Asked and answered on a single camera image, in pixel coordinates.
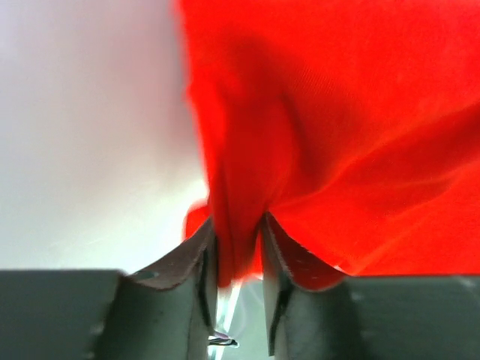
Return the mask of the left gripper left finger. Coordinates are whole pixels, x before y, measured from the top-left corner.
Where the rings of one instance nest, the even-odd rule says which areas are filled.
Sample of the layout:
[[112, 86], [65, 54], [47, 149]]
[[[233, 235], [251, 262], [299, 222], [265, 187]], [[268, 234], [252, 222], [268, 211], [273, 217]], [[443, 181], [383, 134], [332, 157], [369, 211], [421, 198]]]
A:
[[217, 239], [212, 220], [129, 278], [148, 296], [147, 333], [155, 359], [207, 359], [217, 310]]

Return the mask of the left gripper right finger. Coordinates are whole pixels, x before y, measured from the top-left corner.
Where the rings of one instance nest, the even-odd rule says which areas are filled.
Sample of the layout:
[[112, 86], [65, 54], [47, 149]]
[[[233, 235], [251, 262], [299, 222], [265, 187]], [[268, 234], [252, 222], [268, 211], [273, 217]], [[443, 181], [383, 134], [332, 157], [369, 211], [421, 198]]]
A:
[[300, 245], [272, 214], [261, 220], [265, 324], [270, 356], [324, 356], [325, 293], [346, 275]]

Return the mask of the red t shirt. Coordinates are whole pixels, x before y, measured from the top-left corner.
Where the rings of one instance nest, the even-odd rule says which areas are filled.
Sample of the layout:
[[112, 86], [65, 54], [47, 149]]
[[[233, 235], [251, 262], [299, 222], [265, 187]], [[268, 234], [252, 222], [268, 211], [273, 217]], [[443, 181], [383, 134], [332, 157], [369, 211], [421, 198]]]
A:
[[477, 1], [180, 1], [221, 287], [260, 221], [341, 275], [479, 273]]

